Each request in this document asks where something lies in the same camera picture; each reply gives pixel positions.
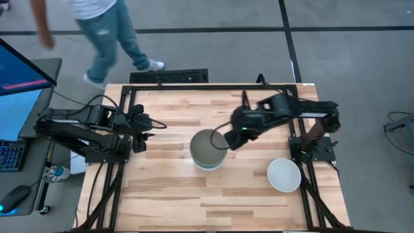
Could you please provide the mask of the black keyboard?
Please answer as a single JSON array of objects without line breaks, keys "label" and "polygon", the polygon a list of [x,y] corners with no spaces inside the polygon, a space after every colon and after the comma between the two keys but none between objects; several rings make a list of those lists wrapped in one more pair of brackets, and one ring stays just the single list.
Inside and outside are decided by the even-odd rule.
[{"label": "black keyboard", "polygon": [[0,140],[0,172],[20,172],[27,155],[27,141]]}]

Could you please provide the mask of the computer monitor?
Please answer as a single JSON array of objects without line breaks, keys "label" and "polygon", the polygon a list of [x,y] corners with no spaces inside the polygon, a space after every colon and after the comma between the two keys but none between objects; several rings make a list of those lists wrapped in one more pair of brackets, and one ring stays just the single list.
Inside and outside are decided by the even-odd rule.
[{"label": "computer monitor", "polygon": [[0,96],[56,85],[47,73],[0,38]]}]

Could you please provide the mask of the dark grey desk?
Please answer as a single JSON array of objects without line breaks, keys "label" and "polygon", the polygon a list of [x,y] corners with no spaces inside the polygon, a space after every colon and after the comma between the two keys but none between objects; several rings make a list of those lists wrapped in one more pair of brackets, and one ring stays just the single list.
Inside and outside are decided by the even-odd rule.
[{"label": "dark grey desk", "polygon": [[13,211],[2,214],[0,217],[25,216],[38,209],[38,192],[47,165],[47,156],[51,142],[36,136],[34,124],[38,114],[48,108],[53,94],[53,88],[43,89],[34,104],[24,126],[19,132],[19,138],[28,142],[27,156],[20,172],[0,172],[0,200],[19,185],[30,187],[27,198]]}]

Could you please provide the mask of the white cup with blue lid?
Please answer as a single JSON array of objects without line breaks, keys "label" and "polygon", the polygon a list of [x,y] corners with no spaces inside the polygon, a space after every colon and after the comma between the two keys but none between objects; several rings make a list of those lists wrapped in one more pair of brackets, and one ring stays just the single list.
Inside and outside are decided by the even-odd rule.
[{"label": "white cup with blue lid", "polygon": [[70,176],[70,174],[70,170],[63,166],[53,166],[51,168],[52,180],[54,182],[67,179]]}]

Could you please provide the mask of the light blue screen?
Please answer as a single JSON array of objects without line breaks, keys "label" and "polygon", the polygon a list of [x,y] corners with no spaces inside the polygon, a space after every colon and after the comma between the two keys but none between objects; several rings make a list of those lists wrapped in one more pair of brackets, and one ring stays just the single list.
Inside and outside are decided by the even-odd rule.
[{"label": "light blue screen", "polygon": [[0,140],[15,141],[41,90],[0,96]]}]

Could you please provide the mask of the grey bowl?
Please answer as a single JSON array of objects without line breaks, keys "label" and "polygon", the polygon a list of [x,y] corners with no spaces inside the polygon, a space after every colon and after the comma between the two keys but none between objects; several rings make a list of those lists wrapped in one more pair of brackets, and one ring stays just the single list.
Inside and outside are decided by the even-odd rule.
[{"label": "grey bowl", "polygon": [[196,133],[190,142],[191,157],[214,156],[226,157],[227,141],[222,134],[212,129]]}]

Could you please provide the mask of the grey floor equipment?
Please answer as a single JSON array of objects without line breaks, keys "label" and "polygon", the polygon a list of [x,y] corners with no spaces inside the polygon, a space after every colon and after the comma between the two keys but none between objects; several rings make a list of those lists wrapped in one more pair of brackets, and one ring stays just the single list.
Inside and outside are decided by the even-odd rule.
[{"label": "grey floor equipment", "polygon": [[408,116],[385,125],[384,131],[390,133],[399,128],[407,128],[409,132],[414,134],[414,114],[409,114]]}]

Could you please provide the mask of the white bowl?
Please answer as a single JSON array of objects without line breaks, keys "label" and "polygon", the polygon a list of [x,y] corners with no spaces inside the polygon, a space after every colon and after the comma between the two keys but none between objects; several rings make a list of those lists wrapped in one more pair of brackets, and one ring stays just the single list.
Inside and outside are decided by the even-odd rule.
[{"label": "white bowl", "polygon": [[267,179],[277,191],[290,193],[298,189],[301,183],[301,172],[298,166],[289,159],[275,159],[267,168]]}]

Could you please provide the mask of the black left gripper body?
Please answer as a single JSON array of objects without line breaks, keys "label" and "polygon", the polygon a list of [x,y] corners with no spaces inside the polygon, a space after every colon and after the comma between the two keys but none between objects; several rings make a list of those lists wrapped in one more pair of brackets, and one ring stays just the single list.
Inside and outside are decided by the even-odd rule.
[{"label": "black left gripper body", "polygon": [[141,104],[134,105],[128,110],[128,117],[131,125],[131,131],[134,134],[140,134],[145,131],[145,125],[142,123],[141,114],[144,112],[144,106]]}]

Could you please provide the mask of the black computer mouse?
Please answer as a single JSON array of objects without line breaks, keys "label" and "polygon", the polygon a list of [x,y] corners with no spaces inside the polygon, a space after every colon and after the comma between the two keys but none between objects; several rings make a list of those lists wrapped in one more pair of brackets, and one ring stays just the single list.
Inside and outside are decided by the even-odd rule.
[{"label": "black computer mouse", "polygon": [[27,185],[19,185],[14,188],[0,200],[0,213],[11,213],[27,198],[29,193],[30,187]]}]

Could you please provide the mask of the white floor box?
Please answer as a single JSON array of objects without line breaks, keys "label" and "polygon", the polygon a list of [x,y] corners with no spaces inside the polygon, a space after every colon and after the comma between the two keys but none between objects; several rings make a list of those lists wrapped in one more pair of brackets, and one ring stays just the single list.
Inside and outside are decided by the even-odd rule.
[{"label": "white floor box", "polygon": [[71,151],[71,161],[70,161],[71,175],[85,173],[86,169],[87,169],[87,165],[85,162],[85,157],[77,154],[74,151]]}]

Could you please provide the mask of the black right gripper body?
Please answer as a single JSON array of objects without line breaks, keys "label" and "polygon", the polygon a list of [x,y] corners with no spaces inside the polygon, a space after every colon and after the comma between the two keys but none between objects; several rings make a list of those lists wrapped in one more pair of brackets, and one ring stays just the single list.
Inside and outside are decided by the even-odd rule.
[{"label": "black right gripper body", "polygon": [[245,138],[258,138],[262,115],[238,107],[232,113],[232,129]]}]

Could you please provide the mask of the person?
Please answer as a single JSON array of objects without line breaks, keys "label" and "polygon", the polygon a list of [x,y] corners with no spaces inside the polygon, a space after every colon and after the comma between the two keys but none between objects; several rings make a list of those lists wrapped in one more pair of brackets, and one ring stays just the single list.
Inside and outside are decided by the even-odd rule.
[{"label": "person", "polygon": [[110,68],[116,63],[116,44],[132,59],[139,72],[161,71],[165,63],[149,59],[138,46],[136,32],[124,0],[62,0],[83,35],[96,49],[85,82],[104,90]]}]

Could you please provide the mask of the black aluminium table frame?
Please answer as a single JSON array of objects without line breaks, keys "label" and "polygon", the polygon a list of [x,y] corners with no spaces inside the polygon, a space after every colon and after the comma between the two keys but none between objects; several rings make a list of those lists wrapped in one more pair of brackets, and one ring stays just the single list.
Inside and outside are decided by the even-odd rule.
[{"label": "black aluminium table frame", "polygon": [[[224,162],[214,171],[195,165],[191,139],[204,129],[223,136],[230,131],[243,91],[252,109],[280,93],[317,101],[315,88],[303,83],[265,88],[259,83],[109,85],[105,104],[118,104],[125,112],[143,105],[155,120],[149,131],[154,136],[145,152],[131,152],[127,162],[88,165],[77,207],[80,223],[71,233],[350,231],[348,219],[336,217],[346,215],[336,174],[316,175],[312,159],[317,154],[301,162],[290,150],[290,140],[308,132],[313,118],[295,118],[235,151],[227,146]],[[268,165],[280,158],[300,169],[301,183],[293,192],[277,191],[267,179]]]}]

